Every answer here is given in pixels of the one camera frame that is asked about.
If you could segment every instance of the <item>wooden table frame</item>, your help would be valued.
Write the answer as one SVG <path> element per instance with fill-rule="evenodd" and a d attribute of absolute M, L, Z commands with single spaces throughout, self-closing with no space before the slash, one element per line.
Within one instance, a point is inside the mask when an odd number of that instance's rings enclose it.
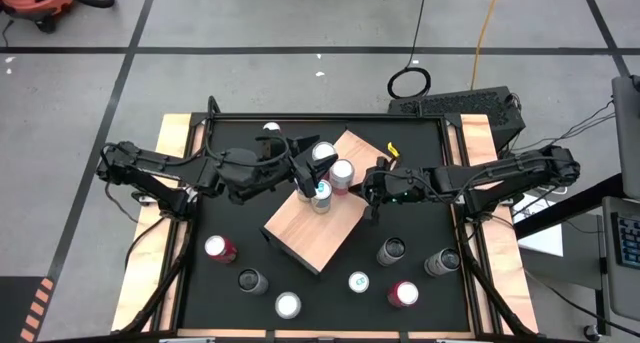
<path fill-rule="evenodd" d="M 265 115 L 260 117 L 261 120 L 269 118 L 269 116 Z M 470 165 L 476 165 L 495 160 L 496 152 L 487 117 L 485 115 L 461 115 L 459 117 L 460 121 L 450 125 L 447 130 L 451 146 L 450 154 L 454 164 L 463 164 L 466 161 Z M 189 152 L 197 150 L 204 135 L 203 125 L 197 123 L 196 117 L 192 117 L 191 114 L 165 115 L 156 151 L 182 157 Z M 162 181 L 170 187 L 178 186 L 175 181 L 166 179 L 162 179 Z M 157 206 L 154 205 L 141 208 L 140 224 L 136 229 L 135 237 L 157 221 L 158 213 Z M 506 207 L 499 207 L 494 212 L 494 215 L 509 222 L 511 221 L 509 209 Z M 466 228 L 467 234 L 470 234 L 471 227 Z M 160 280 L 159 277 L 167 268 L 168 260 L 165 261 L 165 256 L 171 254 L 175 258 L 178 255 L 185 229 L 186 224 L 184 222 L 169 222 L 166 220 L 142 239 L 133 250 L 125 272 L 114 316 L 113 330 L 127 325 L 146 303 L 148 297 L 157 287 Z M 484 240 L 480 240 L 480 247 L 477 246 L 477 241 L 472 240 L 470 242 L 474 255 L 480 259 L 482 255 L 479 252 L 482 250 L 486 252 L 494 286 L 524 325 L 533 331 L 537 331 L 533 306 L 514 231 L 496 220 L 490 220 L 482 225 L 482 230 L 478 235 L 481 235 Z M 160 314 L 155 315 L 153 322 L 152 320 L 147 322 L 145 331 L 151 328 L 154 330 L 172 329 L 173 321 L 175 320 L 176 296 L 181 291 L 181 289 L 178 289 L 179 282 L 179 277 L 174 280 L 162 302 Z M 470 332 L 409 332 L 409 339 L 469 339 L 475 336 L 473 332 L 480 330 L 485 333 L 494 333 L 496 332 L 494 327 L 497 327 L 498 331 L 501 329 L 505 334 L 510 333 L 504 321 L 501 320 L 501 324 L 498 326 L 497 320 L 492 320 L 492 316 L 495 313 L 491 312 L 487 296 L 475 278 L 465 277 L 465 289 L 467 298 L 470 297 L 470 292 L 473 292 L 472 295 L 476 297 L 479 316 L 476 317 L 475 324 L 480 326 L 477 327 L 478 329 L 474 325 L 471 312 L 468 312 L 467 319 L 471 328 Z M 334 337 L 389 340 L 400 338 L 398 332 L 380 331 L 276 330 L 274 334 L 276 338 Z M 183 337 L 265 338 L 267 331 L 178 329 L 178 335 Z"/>

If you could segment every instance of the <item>black line on floor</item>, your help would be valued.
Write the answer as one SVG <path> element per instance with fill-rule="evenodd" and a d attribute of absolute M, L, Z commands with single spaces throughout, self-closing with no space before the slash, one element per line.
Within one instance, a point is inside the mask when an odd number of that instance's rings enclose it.
<path fill-rule="evenodd" d="M 76 196 L 73 199 L 73 204 L 71 205 L 69 216 L 67 217 L 67 221 L 64 225 L 62 236 L 60 237 L 58 247 L 56 248 L 56 251 L 53 255 L 53 260 L 51 261 L 51 266 L 49 267 L 48 276 L 56 282 L 59 281 L 60 274 L 62 273 L 62 268 L 67 259 L 69 248 L 71 247 L 71 241 L 75 234 L 76 228 L 78 227 L 80 215 L 82 214 L 82 209 L 84 208 L 84 204 L 87 200 L 87 195 L 89 194 L 89 188 L 91 188 L 91 182 L 93 181 L 95 169 L 98 165 L 100 150 L 107 140 L 109 128 L 111 127 L 111 123 L 113 122 L 116 108 L 118 108 L 118 103 L 120 102 L 122 91 L 124 90 L 124 86 L 127 82 L 127 77 L 129 76 L 129 72 L 131 71 L 131 65 L 135 56 L 135 48 L 140 43 L 142 31 L 144 30 L 144 26 L 149 17 L 149 12 L 151 11 L 152 4 L 153 0 L 144 0 L 140 16 L 138 17 L 138 22 L 136 23 L 133 35 L 131 36 L 131 41 L 129 42 L 129 47 L 127 48 L 122 66 L 120 67 L 120 72 L 118 73 L 118 77 L 116 78 L 113 90 L 111 91 L 109 103 L 107 104 L 107 108 L 105 109 L 104 115 L 102 117 L 102 122 L 100 123 L 100 128 L 98 128 L 98 133 L 96 134 L 96 138 L 93 142 L 89 160 L 84 168 L 84 172 L 82 173 L 80 185 L 78 187 L 78 191 L 76 192 Z"/>
<path fill-rule="evenodd" d="M 595 19 L 596 24 L 598 25 L 598 29 L 600 29 L 600 34 L 602 34 L 602 38 L 604 38 L 604 41 L 607 44 L 607 47 L 615 52 L 618 46 L 616 45 L 616 42 L 613 39 L 613 35 L 611 34 L 611 31 L 609 30 L 607 23 L 604 21 L 604 17 L 602 16 L 602 12 L 600 12 L 600 8 L 598 8 L 598 4 L 596 3 L 596 0 L 586 0 L 586 1 L 587 1 L 587 5 L 589 5 L 589 9 L 591 10 L 591 14 L 593 14 L 593 18 Z M 628 76 L 629 68 L 627 68 L 627 64 L 624 62 L 622 55 L 615 52 L 614 54 L 611 55 L 611 57 L 613 58 L 613 61 L 615 62 L 616 67 L 618 68 L 618 73 L 622 76 Z"/>
<path fill-rule="evenodd" d="M 5 54 L 126 54 L 124 47 L 11 47 L 0 48 Z M 249 55 L 249 54 L 409 54 L 411 47 L 136 47 L 135 54 L 158 55 Z M 474 55 L 475 47 L 416 47 L 417 54 Z M 485 47 L 482 55 L 506 56 L 593 56 L 640 55 L 640 48 L 579 48 L 579 47 Z"/>

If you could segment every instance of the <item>soda can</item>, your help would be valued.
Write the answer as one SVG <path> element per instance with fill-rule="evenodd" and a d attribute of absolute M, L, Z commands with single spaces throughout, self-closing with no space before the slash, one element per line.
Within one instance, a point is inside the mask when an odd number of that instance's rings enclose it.
<path fill-rule="evenodd" d="M 355 170 L 351 162 L 346 159 L 338 159 L 329 171 L 329 181 L 331 182 L 333 193 L 337 195 L 349 193 L 354 173 Z"/>
<path fill-rule="evenodd" d="M 300 199 L 303 202 L 308 202 L 311 200 L 311 198 L 307 197 L 304 195 L 304 193 L 302 192 L 302 190 L 300 189 L 300 187 L 298 187 L 298 181 L 294 178 L 293 182 L 296 184 L 296 193 L 298 195 L 298 199 Z"/>
<path fill-rule="evenodd" d="M 331 184 L 321 180 L 316 188 L 316 196 L 311 198 L 311 208 L 318 214 L 324 214 L 331 209 Z"/>
<path fill-rule="evenodd" d="M 393 237 L 384 241 L 384 244 L 380 247 L 376 258 L 381 266 L 386 267 L 404 257 L 404 252 L 405 246 L 402 239 Z"/>
<path fill-rule="evenodd" d="M 282 319 L 293 319 L 302 308 L 300 298 L 292 292 L 284 292 L 276 298 L 276 313 Z"/>
<path fill-rule="evenodd" d="M 400 281 L 391 287 L 387 299 L 394 307 L 410 307 L 418 301 L 418 288 L 409 281 Z"/>
<path fill-rule="evenodd" d="M 338 152 L 333 147 L 333 144 L 329 142 L 319 142 L 313 147 L 313 150 L 311 151 L 311 158 L 313 158 L 314 161 L 317 161 L 337 153 Z"/>
<path fill-rule="evenodd" d="M 204 243 L 204 250 L 211 259 L 225 264 L 233 262 L 238 255 L 238 250 L 233 243 L 219 235 L 209 237 Z"/>
<path fill-rule="evenodd" d="M 460 268 L 460 256 L 451 248 L 445 248 L 424 261 L 424 270 L 432 277 L 437 277 Z"/>
<path fill-rule="evenodd" d="M 355 293 L 364 293 L 369 288 L 369 277 L 363 272 L 353 272 L 349 277 L 349 288 Z"/>
<path fill-rule="evenodd" d="M 257 270 L 248 268 L 238 275 L 238 286 L 245 293 L 261 295 L 269 288 L 269 281 Z"/>
<path fill-rule="evenodd" d="M 262 127 L 262 129 L 267 129 L 267 130 L 280 130 L 280 125 L 276 122 L 269 122 L 267 124 L 264 125 L 264 127 Z"/>

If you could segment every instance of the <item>white paper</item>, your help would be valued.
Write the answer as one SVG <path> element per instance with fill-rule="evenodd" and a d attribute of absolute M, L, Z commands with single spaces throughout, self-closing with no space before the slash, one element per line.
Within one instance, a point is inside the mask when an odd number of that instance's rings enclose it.
<path fill-rule="evenodd" d="M 512 208 L 512 211 L 517 212 L 536 199 L 538 199 L 538 197 L 525 194 L 524 199 L 518 202 L 518 204 Z M 513 222 L 514 224 L 518 224 L 519 221 L 527 218 L 528 216 L 534 215 L 547 207 L 547 202 L 544 199 L 540 200 L 532 204 L 524 212 L 514 216 Z M 562 257 L 564 254 L 564 250 L 562 248 L 562 227 L 558 224 L 526 238 L 522 238 L 518 241 L 518 245 L 522 248 Z"/>

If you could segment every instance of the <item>gray floor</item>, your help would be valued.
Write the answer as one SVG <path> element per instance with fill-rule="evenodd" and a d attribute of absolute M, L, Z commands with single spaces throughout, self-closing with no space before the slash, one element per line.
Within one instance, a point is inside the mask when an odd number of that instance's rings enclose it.
<path fill-rule="evenodd" d="M 163 114 L 203 111 L 210 94 L 227 112 L 384 112 L 387 80 L 408 59 L 406 54 L 324 54 L 322 48 L 309 54 L 136 54 L 130 70 L 124 70 L 122 94 L 112 96 L 124 55 L 134 52 L 124 48 L 144 1 L 118 0 L 107 10 L 77 6 L 52 35 L 24 21 L 7 32 L 11 47 L 35 48 L 31 54 L 0 50 L 0 192 L 5 197 L 0 275 L 47 274 L 108 104 L 117 107 L 108 140 L 153 148 Z M 489 1 L 426 0 L 418 46 L 474 47 Z M 618 46 L 640 47 L 636 0 L 596 2 Z M 153 0 L 139 46 L 407 47 L 419 5 L 420 0 Z M 0 27 L 6 22 L 6 15 L 0 16 Z M 499 0 L 484 45 L 607 47 L 586 0 Z M 55 47 L 123 49 L 76 54 Z M 416 55 L 414 60 L 430 71 L 432 93 L 469 88 L 472 55 Z M 640 57 L 624 60 L 631 72 L 640 70 Z M 528 128 L 518 146 L 560 135 L 604 106 L 610 80 L 618 74 L 607 55 L 483 55 L 479 64 L 476 88 L 507 85 L 521 97 Z M 399 92 L 410 94 L 419 84 L 416 77 L 403 78 Z M 613 121 L 564 145 L 583 166 L 569 195 L 619 170 Z M 41 339 L 109 332 L 135 227 L 102 189 L 93 180 Z M 134 212 L 127 194 L 114 189 Z M 551 284 L 594 309 L 592 291 Z M 529 287 L 543 333 L 582 338 L 581 327 L 592 319 L 536 282 Z M 631 338 L 615 332 L 613 339 Z"/>

